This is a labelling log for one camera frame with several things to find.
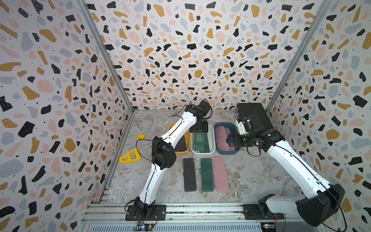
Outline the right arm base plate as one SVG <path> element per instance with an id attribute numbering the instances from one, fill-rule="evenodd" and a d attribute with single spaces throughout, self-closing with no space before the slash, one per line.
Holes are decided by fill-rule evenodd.
<path id="1" fill-rule="evenodd" d="M 284 215 L 282 213 L 272 213 L 265 203 L 262 204 L 244 204 L 243 214 L 246 220 L 282 220 Z"/>

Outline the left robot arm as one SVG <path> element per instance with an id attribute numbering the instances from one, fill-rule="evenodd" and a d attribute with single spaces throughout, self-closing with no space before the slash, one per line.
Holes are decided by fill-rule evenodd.
<path id="1" fill-rule="evenodd" d="M 210 111 L 212 107 L 206 99 L 202 100 L 199 105 L 186 105 L 184 113 L 169 131 L 150 140 L 152 143 L 151 170 L 143 190 L 134 200 L 134 207 L 143 219 L 149 218 L 152 214 L 163 176 L 176 161 L 176 145 L 187 131 L 208 132 L 207 114 Z"/>

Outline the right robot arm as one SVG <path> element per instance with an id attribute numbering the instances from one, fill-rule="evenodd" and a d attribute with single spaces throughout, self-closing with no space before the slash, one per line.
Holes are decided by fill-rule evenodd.
<path id="1" fill-rule="evenodd" d="M 285 137 L 272 127 L 266 116 L 252 114 L 235 115 L 237 133 L 229 134 L 231 147 L 257 147 L 274 158 L 294 179 L 304 198 L 282 197 L 269 194 L 259 200 L 261 214 L 286 214 L 301 217 L 317 227 L 341 211 L 345 190 L 339 184 L 331 184 L 311 168 L 291 147 Z"/>

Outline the pink pencil case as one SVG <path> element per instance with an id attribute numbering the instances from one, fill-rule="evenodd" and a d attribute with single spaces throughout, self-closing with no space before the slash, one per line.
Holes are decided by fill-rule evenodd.
<path id="1" fill-rule="evenodd" d="M 229 184 L 223 157 L 213 157 L 212 166 L 215 190 L 218 193 L 227 193 L 229 191 Z"/>
<path id="2" fill-rule="evenodd" d="M 215 132 L 216 132 L 215 139 L 216 139 L 217 147 L 221 151 L 235 151 L 235 148 L 230 147 L 227 142 L 228 135 L 231 133 L 228 127 L 219 126 L 215 129 Z"/>

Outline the light green pencil case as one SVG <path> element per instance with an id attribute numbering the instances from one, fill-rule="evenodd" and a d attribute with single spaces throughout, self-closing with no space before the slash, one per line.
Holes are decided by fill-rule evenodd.
<path id="1" fill-rule="evenodd" d="M 208 134 L 205 132 L 196 132 L 194 133 L 193 138 L 193 149 L 198 153 L 209 153 L 209 140 Z"/>

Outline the dark grey pencil case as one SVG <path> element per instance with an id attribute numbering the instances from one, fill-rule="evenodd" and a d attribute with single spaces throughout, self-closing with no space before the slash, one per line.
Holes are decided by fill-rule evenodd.
<path id="1" fill-rule="evenodd" d="M 187 143 L 184 136 L 179 140 L 174 150 L 175 152 L 184 152 L 187 150 Z"/>
<path id="2" fill-rule="evenodd" d="M 183 176 L 185 192 L 197 190 L 195 163 L 193 158 L 183 159 Z"/>

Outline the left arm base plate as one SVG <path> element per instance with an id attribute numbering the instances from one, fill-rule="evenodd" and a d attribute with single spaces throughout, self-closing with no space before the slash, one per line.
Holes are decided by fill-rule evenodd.
<path id="1" fill-rule="evenodd" d="M 131 205 L 127 209 L 125 221 L 164 221 L 166 217 L 166 205 L 153 205 L 150 209 L 144 211 Z"/>

